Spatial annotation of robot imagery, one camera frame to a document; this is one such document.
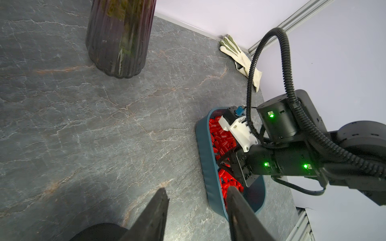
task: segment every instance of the blue connector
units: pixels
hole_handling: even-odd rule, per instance
[[[242,116],[242,114],[244,114],[244,108],[242,107],[242,106],[239,106],[238,108],[237,108],[237,110],[235,111],[235,113],[236,113],[236,115],[238,115],[238,116]]]

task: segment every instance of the cable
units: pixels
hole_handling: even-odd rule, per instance
[[[271,143],[271,140],[269,138],[264,137],[264,133],[265,133],[265,126],[261,125],[258,140],[260,141],[260,144],[263,147],[270,148],[270,149],[280,149],[280,148],[283,148],[282,146],[268,145],[268,143]]]
[[[263,124],[261,124],[261,129],[260,129],[260,133],[259,132],[257,132],[257,139],[260,141],[260,144],[262,145],[262,146],[264,146],[264,147],[267,147],[267,148],[273,148],[273,147],[269,147],[266,143],[270,143],[271,142],[271,139],[269,139],[269,138],[267,138],[267,137],[264,137],[264,132],[265,132],[265,127],[264,127],[264,125]]]
[[[275,182],[277,183],[280,183],[284,186],[287,186],[287,187],[290,187],[292,189],[295,189],[296,191],[299,191],[299,192],[302,192],[302,193],[305,193],[305,194],[308,194],[308,195],[312,195],[312,196],[320,196],[324,193],[324,191],[326,190],[326,188],[323,188],[323,190],[320,190],[320,191],[310,191],[310,190],[307,190],[307,189],[304,189],[304,188],[301,188],[299,186],[296,186],[295,184],[293,183],[289,183],[289,182],[286,182],[284,180],[281,180],[281,179],[278,179],[277,177],[275,176],[271,176],[272,180],[274,180]]]
[[[288,41],[287,34],[281,28],[271,29],[261,40],[259,46],[256,49],[255,55],[253,56],[251,68],[249,70],[248,83],[247,83],[247,106],[246,106],[246,115],[247,123],[251,129],[252,134],[258,138],[259,133],[256,131],[251,120],[251,94],[252,94],[252,81],[253,75],[256,68],[256,63],[259,59],[261,51],[264,46],[267,44],[268,40],[276,36],[278,37],[280,50],[281,50],[281,65],[283,69],[283,78],[284,78],[284,87],[288,97],[288,101],[292,111],[295,113],[297,119],[300,121],[300,126],[303,130],[306,130],[310,137],[314,139],[319,145],[321,145],[326,152],[335,157],[338,160],[342,160],[341,163],[347,163],[357,167],[359,170],[364,173],[386,179],[386,166],[380,162],[369,161],[362,159],[349,151],[346,151],[342,147],[335,144],[329,138],[327,138],[310,120],[307,114],[304,112],[303,107],[301,106],[298,97],[295,93],[295,88],[292,81],[292,69],[291,69],[291,55],[290,55],[290,44]]]

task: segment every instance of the gray marble countertop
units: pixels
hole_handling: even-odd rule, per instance
[[[89,0],[0,3],[0,239],[130,228],[165,187],[165,240],[230,240],[207,201],[195,123],[245,104],[247,79],[215,40],[157,17],[142,72],[108,77],[87,55],[90,9]],[[288,188],[266,186],[258,218],[282,241],[296,209]]]

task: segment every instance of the purple glass vase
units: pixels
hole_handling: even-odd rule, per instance
[[[109,76],[131,78],[145,66],[156,0],[94,0],[86,47]]]

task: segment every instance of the white work glove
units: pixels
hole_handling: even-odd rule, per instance
[[[235,61],[236,69],[248,78],[251,61],[247,55],[240,50],[233,38],[230,35],[224,37],[223,40],[220,41],[220,45],[220,51],[231,56]],[[261,74],[262,72],[255,68],[253,85],[256,87],[256,92],[259,90]]]

